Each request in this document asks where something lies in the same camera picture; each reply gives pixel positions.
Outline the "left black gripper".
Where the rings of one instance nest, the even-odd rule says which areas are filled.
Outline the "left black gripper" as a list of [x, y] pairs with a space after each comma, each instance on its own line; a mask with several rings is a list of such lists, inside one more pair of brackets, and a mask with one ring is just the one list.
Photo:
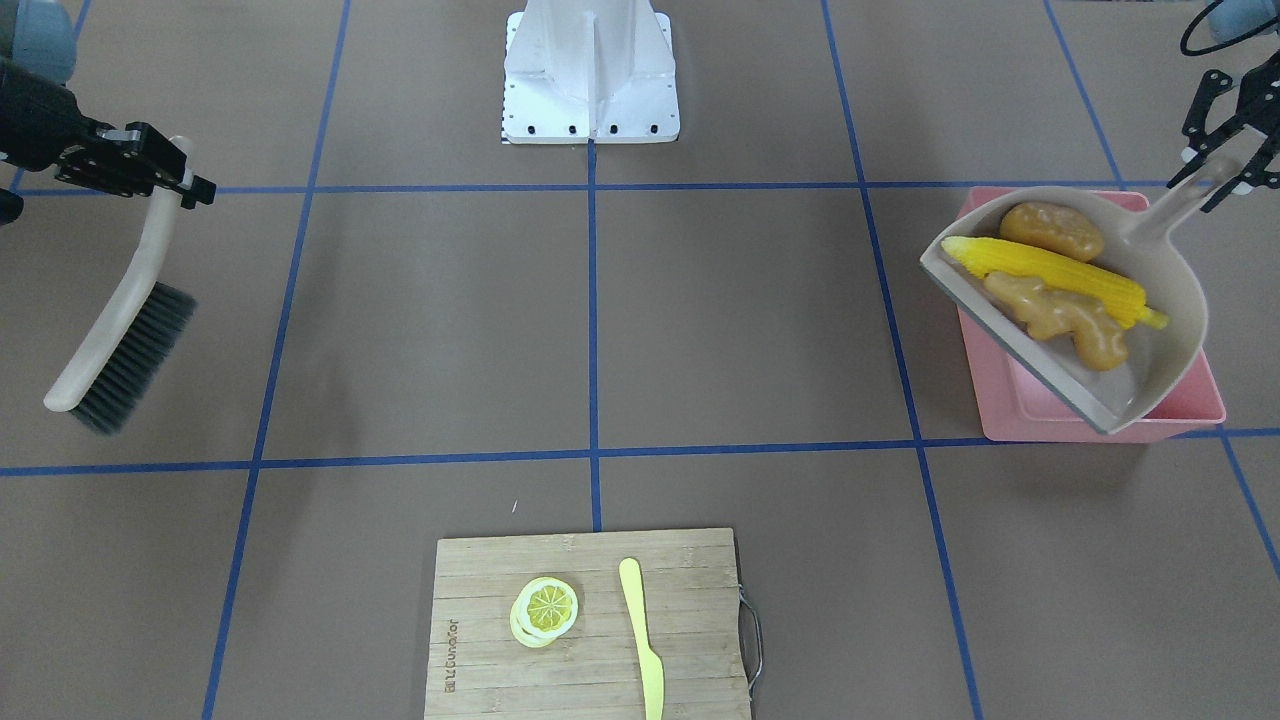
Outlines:
[[[1248, 128], [1263, 136], [1254, 155], [1230, 179], [1224, 181], [1199, 206], [1202, 213], [1212, 211], [1217, 205], [1235, 193], [1256, 188], [1276, 190], [1279, 173], [1270, 164], [1277, 158], [1279, 150], [1279, 54], [1272, 54], [1266, 61], [1244, 73], [1235, 82], [1222, 70], [1211, 69], [1203, 73], [1193, 96], [1181, 133], [1187, 138], [1183, 152], [1184, 167], [1180, 178], [1199, 170], [1210, 156], [1229, 140]], [[1210, 131], [1207, 119], [1219, 97], [1236, 88], [1234, 113], [1216, 129]]]

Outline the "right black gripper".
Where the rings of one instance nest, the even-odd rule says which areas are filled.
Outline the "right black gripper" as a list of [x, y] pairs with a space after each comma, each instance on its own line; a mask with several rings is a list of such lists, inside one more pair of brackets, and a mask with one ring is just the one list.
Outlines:
[[83, 115], [70, 90], [3, 61], [4, 161], [28, 172], [54, 168], [60, 182], [102, 193], [150, 196], [160, 188], [177, 193], [183, 209], [212, 205], [218, 187], [191, 169], [184, 138], [134, 122], [119, 145], [105, 137], [115, 129]]

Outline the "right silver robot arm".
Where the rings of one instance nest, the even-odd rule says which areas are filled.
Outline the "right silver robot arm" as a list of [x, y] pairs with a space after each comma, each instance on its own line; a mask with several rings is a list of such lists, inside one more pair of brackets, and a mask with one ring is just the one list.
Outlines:
[[70, 14], [58, 1], [1, 4], [3, 161], [119, 197], [178, 195], [183, 209], [214, 202], [178, 138], [146, 122], [115, 127], [86, 115], [68, 88], [77, 63]]

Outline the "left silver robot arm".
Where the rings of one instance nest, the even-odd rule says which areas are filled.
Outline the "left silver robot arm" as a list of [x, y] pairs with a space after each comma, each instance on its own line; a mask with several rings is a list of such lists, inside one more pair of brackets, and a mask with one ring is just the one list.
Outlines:
[[[1234, 47], [1251, 38], [1277, 32], [1276, 1], [1207, 1], [1181, 32], [1178, 49], [1183, 56], [1206, 56]], [[1262, 142], [1243, 168], [1225, 181], [1199, 206], [1204, 214], [1228, 196], [1252, 190], [1276, 190], [1279, 174], [1270, 165], [1279, 147], [1279, 54], [1245, 72], [1239, 79], [1220, 69], [1206, 70], [1196, 88], [1181, 123], [1187, 140], [1183, 168], [1166, 183], [1167, 188], [1190, 178], [1210, 156], [1243, 129], [1262, 137]], [[1234, 113], [1216, 129], [1207, 129], [1210, 110], [1216, 100], [1236, 90]]]

